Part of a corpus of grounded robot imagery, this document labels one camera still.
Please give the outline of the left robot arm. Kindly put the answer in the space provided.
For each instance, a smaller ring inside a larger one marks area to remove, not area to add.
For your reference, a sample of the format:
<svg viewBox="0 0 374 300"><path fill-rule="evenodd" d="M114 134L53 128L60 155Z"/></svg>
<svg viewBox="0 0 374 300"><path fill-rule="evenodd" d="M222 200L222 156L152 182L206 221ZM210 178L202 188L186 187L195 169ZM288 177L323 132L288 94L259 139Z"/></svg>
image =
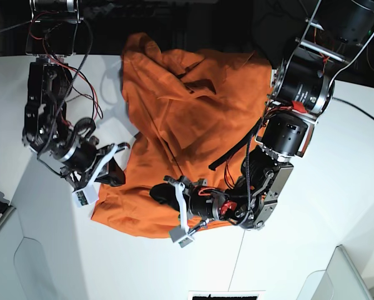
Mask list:
<svg viewBox="0 0 374 300"><path fill-rule="evenodd" d="M265 109L253 128L209 169L227 165L240 149L246 153L241 175L227 189L205 180L166 176L150 190L153 199L179 212L170 230L173 242L190 239L214 221L260 229L273 213L302 157L318 118L329 105L337 76L348 69L374 38L374 1L319 1L296 47L275 71Z"/></svg>

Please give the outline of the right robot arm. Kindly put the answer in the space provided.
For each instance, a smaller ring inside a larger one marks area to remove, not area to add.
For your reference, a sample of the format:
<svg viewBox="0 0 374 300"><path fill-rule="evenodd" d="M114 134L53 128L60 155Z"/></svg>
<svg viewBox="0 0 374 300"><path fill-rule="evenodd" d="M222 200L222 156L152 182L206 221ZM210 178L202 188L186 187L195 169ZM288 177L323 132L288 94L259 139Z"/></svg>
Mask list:
<svg viewBox="0 0 374 300"><path fill-rule="evenodd" d="M129 144L97 147L95 120L102 118L103 112L93 87L86 95L92 101L92 115L75 124L67 118L67 103L76 79L90 83L80 67L64 62L72 56L77 29L84 22L80 2L31 1L30 7L26 54L36 60L29 65L23 143L38 160L49 154L60 162L62 167L56 175L76 190L94 182L112 187L125 184L125 174L114 154L129 148Z"/></svg>

